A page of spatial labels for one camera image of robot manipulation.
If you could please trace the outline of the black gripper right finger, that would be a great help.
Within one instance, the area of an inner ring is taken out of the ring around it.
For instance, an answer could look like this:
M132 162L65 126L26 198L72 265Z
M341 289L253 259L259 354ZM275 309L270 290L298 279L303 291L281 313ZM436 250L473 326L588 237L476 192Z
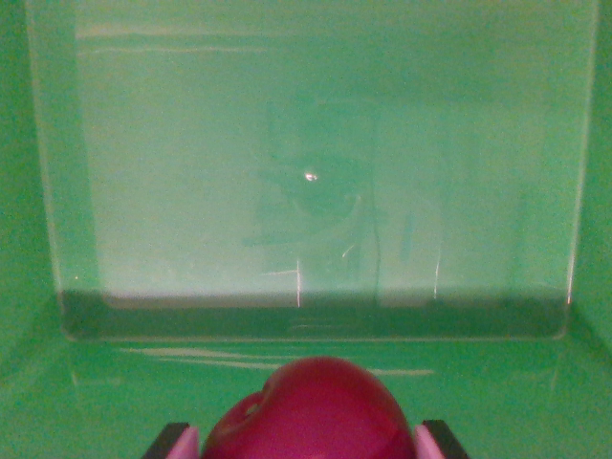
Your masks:
M424 420L414 430L417 459L470 459L443 420Z

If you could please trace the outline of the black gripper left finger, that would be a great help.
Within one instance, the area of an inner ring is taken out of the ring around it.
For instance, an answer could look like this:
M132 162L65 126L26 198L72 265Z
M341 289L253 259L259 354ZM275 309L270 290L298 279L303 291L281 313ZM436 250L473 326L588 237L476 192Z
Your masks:
M148 447L142 459L198 459L199 431L189 423L169 423Z

